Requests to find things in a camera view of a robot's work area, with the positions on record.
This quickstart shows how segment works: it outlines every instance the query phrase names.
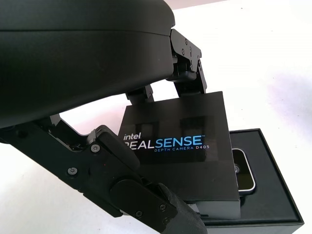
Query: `black product box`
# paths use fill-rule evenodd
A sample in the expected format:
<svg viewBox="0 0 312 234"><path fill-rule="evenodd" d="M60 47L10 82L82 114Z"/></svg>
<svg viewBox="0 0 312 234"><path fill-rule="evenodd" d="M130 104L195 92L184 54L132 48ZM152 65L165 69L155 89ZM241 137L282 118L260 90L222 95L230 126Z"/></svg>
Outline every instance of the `black product box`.
<svg viewBox="0 0 312 234"><path fill-rule="evenodd" d="M240 219L202 217L209 234L292 234L304 222L260 129L230 132L233 148L245 152L255 179L241 198Z"/></svg>
<svg viewBox="0 0 312 234"><path fill-rule="evenodd" d="M203 216L240 217L222 92L127 106L118 135L147 180L165 184Z"/></svg>

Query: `white table surface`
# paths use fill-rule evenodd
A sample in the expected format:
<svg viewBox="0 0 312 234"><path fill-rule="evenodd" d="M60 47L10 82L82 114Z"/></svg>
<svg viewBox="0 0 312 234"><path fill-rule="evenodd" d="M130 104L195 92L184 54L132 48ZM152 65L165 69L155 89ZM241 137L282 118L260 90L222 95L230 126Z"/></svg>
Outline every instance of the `white table surface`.
<svg viewBox="0 0 312 234"><path fill-rule="evenodd" d="M296 234L312 232L311 10L308 0L230 0L175 10L176 29L202 50L207 92L223 91L230 130L263 131L306 222ZM155 100L177 97L172 83L152 87ZM115 96L61 116L84 134L101 124L118 133L128 104L125 95ZM1 144L0 233L156 232L130 217L110 217Z"/></svg>

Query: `camera lens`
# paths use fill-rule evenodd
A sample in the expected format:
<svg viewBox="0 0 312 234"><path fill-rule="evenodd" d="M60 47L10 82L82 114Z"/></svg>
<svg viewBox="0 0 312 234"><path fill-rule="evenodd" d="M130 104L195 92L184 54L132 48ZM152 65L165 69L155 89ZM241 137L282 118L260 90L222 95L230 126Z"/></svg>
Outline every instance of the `camera lens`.
<svg viewBox="0 0 312 234"><path fill-rule="evenodd" d="M237 164L234 165L234 168L235 168L235 173L236 174L239 173L240 168L239 168L239 166Z"/></svg>

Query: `black plastic arm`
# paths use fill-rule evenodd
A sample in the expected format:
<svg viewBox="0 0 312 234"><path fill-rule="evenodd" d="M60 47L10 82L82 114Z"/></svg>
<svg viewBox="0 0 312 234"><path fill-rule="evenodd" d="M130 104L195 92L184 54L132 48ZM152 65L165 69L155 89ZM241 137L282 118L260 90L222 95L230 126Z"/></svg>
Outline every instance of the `black plastic arm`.
<svg viewBox="0 0 312 234"><path fill-rule="evenodd" d="M206 93L201 50L175 29L171 30L170 40L174 72L167 80L175 83L179 97Z"/></svg>
<svg viewBox="0 0 312 234"><path fill-rule="evenodd" d="M82 136L55 115L0 129L0 139L113 217L127 213L159 233L207 233L182 200L164 185L141 178L134 152L106 126Z"/></svg>

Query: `bolt head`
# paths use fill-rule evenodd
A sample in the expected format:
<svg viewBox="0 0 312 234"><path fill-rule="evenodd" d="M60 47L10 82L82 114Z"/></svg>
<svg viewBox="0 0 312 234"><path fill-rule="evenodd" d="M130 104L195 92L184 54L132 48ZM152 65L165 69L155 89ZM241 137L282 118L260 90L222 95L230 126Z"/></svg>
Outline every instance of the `bolt head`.
<svg viewBox="0 0 312 234"><path fill-rule="evenodd" d="M160 211L165 211L165 210L166 210L166 205L165 205L165 204L161 204L161 205L159 206L159 210L160 210Z"/></svg>
<svg viewBox="0 0 312 234"><path fill-rule="evenodd" d="M75 167L68 168L68 170L67 170L67 173L68 173L70 176L76 175L77 172L78 172L78 170L77 170L77 168L75 168Z"/></svg>
<svg viewBox="0 0 312 234"><path fill-rule="evenodd" d="M163 220L163 223L164 223L165 225L167 225L169 222L170 222L170 218L169 218L169 217L167 217L167 218L165 218L165 219Z"/></svg>
<svg viewBox="0 0 312 234"><path fill-rule="evenodd" d="M91 146L91 151L93 153L97 153L97 152L99 152L99 150L100 150L100 146L99 145L92 145Z"/></svg>
<svg viewBox="0 0 312 234"><path fill-rule="evenodd" d="M143 216L143 212L142 211L137 211L136 212L136 217L137 218L141 218Z"/></svg>

